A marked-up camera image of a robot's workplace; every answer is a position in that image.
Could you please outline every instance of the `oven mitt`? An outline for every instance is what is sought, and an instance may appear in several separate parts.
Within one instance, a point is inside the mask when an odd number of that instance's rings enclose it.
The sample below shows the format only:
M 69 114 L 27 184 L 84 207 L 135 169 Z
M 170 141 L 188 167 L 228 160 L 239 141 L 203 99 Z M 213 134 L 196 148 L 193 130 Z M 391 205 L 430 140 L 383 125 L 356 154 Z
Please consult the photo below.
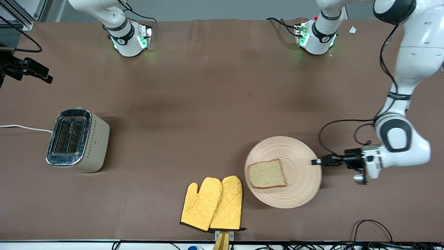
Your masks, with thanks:
M 222 197 L 210 228 L 213 230 L 240 231 L 242 210 L 242 182 L 237 176 L 222 180 Z
M 197 183 L 191 183 L 186 192 L 180 224 L 208 231 L 221 195 L 219 179 L 205 178 L 199 191 Z

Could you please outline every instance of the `tabletop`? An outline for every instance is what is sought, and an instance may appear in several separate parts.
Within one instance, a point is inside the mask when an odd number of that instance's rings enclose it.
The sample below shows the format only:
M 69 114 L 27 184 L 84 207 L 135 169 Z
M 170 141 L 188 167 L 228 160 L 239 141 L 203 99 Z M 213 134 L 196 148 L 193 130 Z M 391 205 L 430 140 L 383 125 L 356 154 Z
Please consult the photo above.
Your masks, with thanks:
M 29 34 L 43 52 L 16 56 L 42 63 L 54 81 L 7 78 L 0 124 L 52 129 L 61 111 L 81 106 L 110 125 L 110 139 L 103 170 L 83 174 L 46 163 L 49 133 L 0 129 L 0 239 L 212 239 L 179 224 L 186 189 L 237 175 L 246 231 L 236 240 L 350 240 L 356 221 L 375 219 L 395 241 L 443 241 L 441 71 L 417 87 L 408 111 L 431 143 L 429 163 L 383 169 L 366 186 L 344 166 L 323 167 L 317 195 L 293 209 L 261 203 L 245 184 L 246 156 L 259 141 L 293 137 L 320 157 L 325 123 L 374 116 L 391 84 L 379 67 L 391 29 L 345 20 L 334 46 L 313 56 L 271 21 L 159 22 L 150 50 L 125 58 L 99 23 L 34 24 Z M 392 70 L 402 35 L 384 54 Z M 32 46 L 22 36 L 19 47 Z M 332 125 L 325 144 L 359 147 L 358 125 Z M 378 143 L 370 127 L 358 137 Z M 387 240 L 375 226 L 360 228 L 359 240 Z

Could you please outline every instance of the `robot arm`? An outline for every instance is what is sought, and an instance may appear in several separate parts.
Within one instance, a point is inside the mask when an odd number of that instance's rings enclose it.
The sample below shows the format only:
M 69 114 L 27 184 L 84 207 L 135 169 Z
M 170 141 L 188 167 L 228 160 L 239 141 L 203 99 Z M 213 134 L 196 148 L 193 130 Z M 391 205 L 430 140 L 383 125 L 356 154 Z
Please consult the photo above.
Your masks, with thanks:
M 365 184 L 366 177 L 378 178 L 381 168 L 405 167 L 428 162 L 430 144 L 406 118 L 415 87 L 433 75 L 444 60 L 444 0 L 376 0 L 375 16 L 391 24 L 402 24 L 395 82 L 376 116 L 375 131 L 381 144 L 347 149 L 344 156 L 327 155 L 314 164 L 345 163 L 360 174 L 353 178 Z
M 355 2 L 372 0 L 316 0 L 321 13 L 317 19 L 311 19 L 296 27 L 297 45 L 314 55 L 321 55 L 333 45 L 337 29 L 344 19 L 342 8 Z
M 99 19 L 111 34 L 114 47 L 123 56 L 136 56 L 148 48 L 151 27 L 129 21 L 125 13 L 116 6 L 119 0 L 68 0 L 74 9 Z

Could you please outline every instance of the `round wooden board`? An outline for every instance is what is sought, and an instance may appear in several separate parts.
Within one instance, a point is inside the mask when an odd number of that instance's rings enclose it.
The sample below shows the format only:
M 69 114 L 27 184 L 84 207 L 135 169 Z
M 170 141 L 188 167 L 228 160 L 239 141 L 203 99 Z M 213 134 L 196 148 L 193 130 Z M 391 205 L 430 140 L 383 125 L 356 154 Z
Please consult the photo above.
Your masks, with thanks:
M 260 161 L 280 159 L 286 187 L 255 189 L 248 179 L 248 166 Z M 277 208 L 294 208 L 309 202 L 321 185 L 321 166 L 311 165 L 316 154 L 303 142 L 276 136 L 259 142 L 245 162 L 245 179 L 251 192 L 265 204 Z

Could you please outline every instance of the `white cable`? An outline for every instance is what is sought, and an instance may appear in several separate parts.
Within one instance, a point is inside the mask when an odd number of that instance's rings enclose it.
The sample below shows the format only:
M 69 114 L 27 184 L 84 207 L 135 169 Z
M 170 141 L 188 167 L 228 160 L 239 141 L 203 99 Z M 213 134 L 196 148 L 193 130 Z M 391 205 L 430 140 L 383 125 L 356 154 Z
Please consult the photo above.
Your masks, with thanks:
M 25 126 L 17 125 L 17 124 L 14 124 L 14 125 L 0 125 L 0 128 L 23 128 L 23 129 L 30 129 L 30 130 L 44 131 L 44 132 L 52 133 L 52 131 L 50 131 L 50 130 L 46 130 L 46 129 L 35 129 L 35 128 L 25 127 Z

